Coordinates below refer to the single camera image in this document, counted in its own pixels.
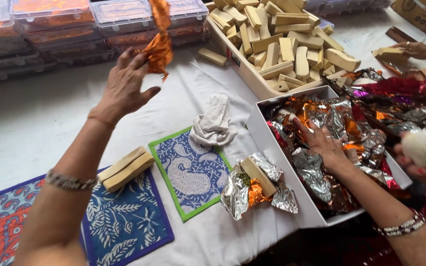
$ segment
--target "crumpled white cloth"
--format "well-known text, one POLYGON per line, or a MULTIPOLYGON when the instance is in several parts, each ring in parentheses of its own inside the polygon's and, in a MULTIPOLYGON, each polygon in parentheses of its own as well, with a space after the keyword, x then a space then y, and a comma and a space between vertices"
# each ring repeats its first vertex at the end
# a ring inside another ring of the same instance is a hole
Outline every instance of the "crumpled white cloth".
POLYGON ((190 136, 199 144, 205 146, 224 145, 230 142, 238 133, 228 125, 228 96, 213 94, 210 96, 208 110, 193 119, 190 136))

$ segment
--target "white tablecloth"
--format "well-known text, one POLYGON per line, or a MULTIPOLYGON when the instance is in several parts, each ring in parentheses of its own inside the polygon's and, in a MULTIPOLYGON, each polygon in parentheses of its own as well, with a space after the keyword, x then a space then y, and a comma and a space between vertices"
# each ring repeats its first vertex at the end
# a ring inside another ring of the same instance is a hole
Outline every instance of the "white tablecloth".
MULTIPOLYGON (((383 69, 370 51, 394 43, 384 34, 391 26, 417 40, 425 36, 391 9, 328 19, 336 26, 333 37, 363 61, 362 67, 383 69)), ((175 52, 161 93, 121 120, 99 167, 190 126, 193 118, 206 110, 213 93, 231 98, 231 124, 241 125, 241 120, 247 120, 257 97, 230 65, 218 67, 197 60, 197 50, 175 52)), ((67 69, 0 84, 0 190, 41 175, 56 164, 101 98, 113 65, 67 69)), ((426 67, 426 62, 418 65, 426 67)), ((149 75, 143 89, 158 84, 159 77, 149 75)), ((234 164, 256 152, 257 147, 242 127, 223 151, 234 164)), ((238 265, 298 229, 292 215, 269 204, 255 206, 240 221, 234 221, 219 203, 184 224, 158 168, 152 169, 175 241, 130 265, 238 265)))

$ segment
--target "white cardboard box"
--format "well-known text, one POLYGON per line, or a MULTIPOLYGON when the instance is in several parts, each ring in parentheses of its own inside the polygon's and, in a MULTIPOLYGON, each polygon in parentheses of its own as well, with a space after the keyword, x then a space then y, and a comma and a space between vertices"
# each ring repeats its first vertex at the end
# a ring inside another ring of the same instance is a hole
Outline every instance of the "white cardboard box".
MULTIPOLYGON (((300 96, 304 94, 318 95, 320 99, 338 97, 338 95, 329 86, 307 89, 299 93, 290 94, 287 97, 292 95, 300 96)), ((283 97, 285 96, 277 97, 271 100, 279 100, 283 97)), ((300 182, 296 172, 293 170, 289 161, 285 157, 285 154, 282 152, 279 144, 275 140, 274 135, 272 135, 269 126, 266 124, 266 120, 257 106, 259 103, 256 103, 253 106, 251 114, 249 115, 249 118, 246 122, 246 126, 248 127, 248 130, 261 153, 264 154, 264 156, 272 164, 278 166, 284 171, 284 176, 282 178, 284 179, 285 184, 287 184, 287 186, 294 191, 299 207, 299 213, 294 215, 294 218, 299 224, 300 228, 328 227, 363 213, 364 209, 361 208, 347 214, 333 216, 327 220, 323 218, 323 216, 318 211, 318 208, 311 200, 311 197, 308 195, 308 192, 305 190, 305 187, 300 182)), ((385 155, 395 181, 400 185, 401 188, 407 188, 410 184, 412 184, 412 181, 399 167, 397 162, 387 153, 387 151, 385 152, 385 155)))
MULTIPOLYGON (((252 64, 249 63, 247 59, 240 54, 238 49, 236 49, 236 47, 234 47, 234 45, 226 38, 226 36, 215 25, 215 23, 210 20, 210 17, 208 17, 206 21, 210 27, 210 38, 213 44, 216 46, 216 48, 218 48, 221 54, 228 58, 233 68, 236 70, 236 72, 238 72, 239 76, 244 80, 249 88, 251 88, 253 93, 256 94, 259 100, 267 100, 278 96, 284 96, 287 94, 303 91, 305 89, 316 88, 324 84, 322 80, 319 80, 316 82, 310 82, 298 88, 291 89, 287 92, 278 92, 273 88, 270 88, 261 75, 259 75, 259 73, 254 69, 252 64)), ((334 79, 346 73, 346 70, 342 70, 328 76, 328 78, 334 79)))

